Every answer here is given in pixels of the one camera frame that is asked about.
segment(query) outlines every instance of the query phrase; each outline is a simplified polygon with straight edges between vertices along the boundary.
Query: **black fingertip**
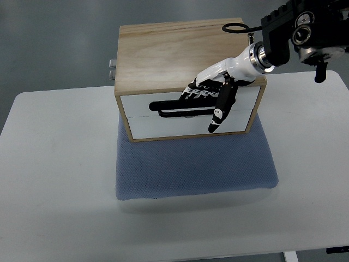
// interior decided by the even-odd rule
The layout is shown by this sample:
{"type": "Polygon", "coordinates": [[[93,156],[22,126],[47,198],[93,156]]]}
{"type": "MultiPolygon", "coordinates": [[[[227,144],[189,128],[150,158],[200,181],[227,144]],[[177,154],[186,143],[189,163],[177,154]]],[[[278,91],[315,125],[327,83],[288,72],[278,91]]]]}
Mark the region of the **black fingertip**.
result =
{"type": "Polygon", "coordinates": [[[216,129],[218,128],[218,126],[219,126],[219,125],[217,125],[217,124],[209,124],[209,126],[208,126],[208,131],[209,131],[210,133],[213,133],[213,132],[216,131],[216,129]]]}

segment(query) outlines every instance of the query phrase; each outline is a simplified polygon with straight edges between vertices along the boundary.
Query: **drawer front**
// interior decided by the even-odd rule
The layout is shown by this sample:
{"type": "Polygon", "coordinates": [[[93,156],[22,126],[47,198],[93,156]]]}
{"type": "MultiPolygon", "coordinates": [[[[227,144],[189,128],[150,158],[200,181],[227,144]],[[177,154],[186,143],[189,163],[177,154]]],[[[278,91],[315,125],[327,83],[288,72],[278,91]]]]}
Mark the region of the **drawer front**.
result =
{"type": "MultiPolygon", "coordinates": [[[[251,113],[252,110],[230,112],[215,134],[245,131],[251,113]]],[[[134,139],[209,134],[208,126],[211,120],[212,116],[162,118],[157,115],[128,118],[134,139]]]]}
{"type": "MultiPolygon", "coordinates": [[[[252,110],[256,103],[260,86],[240,87],[236,94],[236,102],[232,111],[252,110]]],[[[151,111],[149,104],[154,101],[177,100],[181,92],[138,94],[131,96],[121,96],[121,101],[127,118],[158,116],[157,111],[151,111]]]]}

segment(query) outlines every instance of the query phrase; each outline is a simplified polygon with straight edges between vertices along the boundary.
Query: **black cable loop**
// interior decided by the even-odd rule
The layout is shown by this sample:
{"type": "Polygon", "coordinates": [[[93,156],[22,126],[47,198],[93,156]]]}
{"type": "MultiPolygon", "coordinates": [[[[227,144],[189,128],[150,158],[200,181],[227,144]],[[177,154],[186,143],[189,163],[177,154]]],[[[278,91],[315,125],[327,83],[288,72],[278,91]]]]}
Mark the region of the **black cable loop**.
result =
{"type": "Polygon", "coordinates": [[[232,33],[232,34],[246,34],[246,33],[251,33],[251,32],[256,32],[256,31],[262,30],[262,27],[258,26],[258,27],[250,28],[249,26],[245,25],[244,23],[227,23],[227,24],[222,26],[222,30],[224,32],[232,33]],[[239,27],[243,27],[244,29],[235,30],[235,29],[228,29],[227,28],[227,27],[231,27],[231,26],[239,26],[239,27]]]}

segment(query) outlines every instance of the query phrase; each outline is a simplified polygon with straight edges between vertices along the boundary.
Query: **blue fabric pad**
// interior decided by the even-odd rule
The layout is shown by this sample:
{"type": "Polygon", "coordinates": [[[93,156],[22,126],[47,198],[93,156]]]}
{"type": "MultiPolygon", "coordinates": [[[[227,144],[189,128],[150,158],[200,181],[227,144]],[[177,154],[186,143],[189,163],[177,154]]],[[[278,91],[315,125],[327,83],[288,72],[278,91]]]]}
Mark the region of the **blue fabric pad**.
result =
{"type": "Polygon", "coordinates": [[[119,200],[273,188],[278,181],[258,116],[248,134],[133,143],[119,122],[119,200]]]}

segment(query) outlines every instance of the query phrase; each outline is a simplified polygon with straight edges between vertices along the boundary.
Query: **gray floor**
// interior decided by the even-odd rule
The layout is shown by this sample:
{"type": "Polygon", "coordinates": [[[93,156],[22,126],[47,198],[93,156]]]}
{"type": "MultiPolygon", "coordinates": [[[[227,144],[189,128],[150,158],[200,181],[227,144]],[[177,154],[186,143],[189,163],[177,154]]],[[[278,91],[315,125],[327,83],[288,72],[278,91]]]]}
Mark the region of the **gray floor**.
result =
{"type": "MultiPolygon", "coordinates": [[[[113,85],[107,64],[116,57],[121,25],[242,17],[249,26],[286,0],[0,1],[0,132],[22,92],[113,85]]],[[[256,40],[262,40],[256,33],[256,40]]],[[[349,86],[348,57],[328,67],[349,86]]],[[[274,73],[311,71],[293,53],[274,73]]],[[[324,249],[298,252],[299,261],[349,261],[324,249]]],[[[207,260],[284,261],[282,254],[207,260]]]]}

